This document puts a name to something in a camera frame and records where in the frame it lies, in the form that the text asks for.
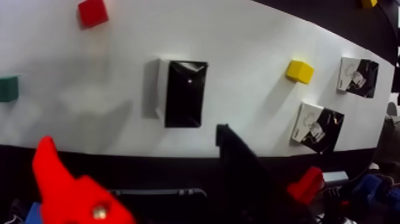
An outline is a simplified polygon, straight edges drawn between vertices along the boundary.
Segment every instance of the screw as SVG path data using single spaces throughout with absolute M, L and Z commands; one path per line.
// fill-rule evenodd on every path
M 107 209 L 103 206 L 96 206 L 92 213 L 93 218 L 96 220 L 104 220 L 107 217 Z

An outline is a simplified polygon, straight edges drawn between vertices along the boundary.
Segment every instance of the box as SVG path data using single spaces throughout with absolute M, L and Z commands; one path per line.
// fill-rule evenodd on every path
M 0 102 L 11 102 L 18 96 L 18 76 L 0 77 Z
M 160 59 L 156 112 L 164 127 L 200 127 L 208 63 Z
M 342 58 L 337 88 L 373 98 L 379 64 L 368 59 Z
M 332 152 L 344 118 L 344 114 L 303 102 L 292 139 L 317 153 Z
M 103 0 L 85 0 L 78 5 L 78 11 L 83 28 L 92 28 L 108 21 Z
M 361 0 L 363 8 L 374 8 L 378 0 Z
M 309 84 L 313 76 L 314 69 L 302 61 L 291 61 L 287 68 L 286 75 L 297 82 Z

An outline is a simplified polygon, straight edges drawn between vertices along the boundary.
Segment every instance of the white table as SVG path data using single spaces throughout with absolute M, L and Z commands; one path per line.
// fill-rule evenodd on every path
M 228 123 L 258 155 L 313 153 L 289 138 L 301 101 L 345 114 L 337 150 L 375 147 L 394 67 L 312 23 L 248 0 L 107 0 L 110 21 L 77 24 L 79 0 L 0 1 L 0 73 L 20 74 L 20 98 L 0 104 L 0 144 L 95 154 L 216 157 Z M 199 129 L 157 120 L 157 58 L 209 62 Z M 341 56 L 380 64 L 376 94 L 338 94 Z M 291 59 L 309 85 L 284 77 Z

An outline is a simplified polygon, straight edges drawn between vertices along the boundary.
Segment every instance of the green cube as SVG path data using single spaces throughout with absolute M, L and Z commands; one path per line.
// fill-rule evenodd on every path
M 0 77 L 0 102 L 11 102 L 18 96 L 18 76 Z

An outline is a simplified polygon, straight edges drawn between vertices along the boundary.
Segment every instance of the yellow cube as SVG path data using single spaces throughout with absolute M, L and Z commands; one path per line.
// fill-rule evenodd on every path
M 287 68 L 286 75 L 297 82 L 309 84 L 313 76 L 314 69 L 302 61 L 291 61 Z
M 377 3 L 378 3 L 378 0 L 362 0 L 362 7 L 363 8 L 374 8 Z

